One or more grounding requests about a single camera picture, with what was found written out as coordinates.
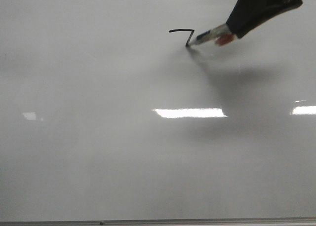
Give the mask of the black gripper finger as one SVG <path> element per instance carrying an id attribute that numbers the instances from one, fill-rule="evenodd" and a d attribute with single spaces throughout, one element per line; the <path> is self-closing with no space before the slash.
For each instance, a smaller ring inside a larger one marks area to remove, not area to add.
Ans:
<path id="1" fill-rule="evenodd" d="M 226 25 L 232 34 L 242 38 L 268 20 L 302 4 L 302 0 L 237 0 Z"/>

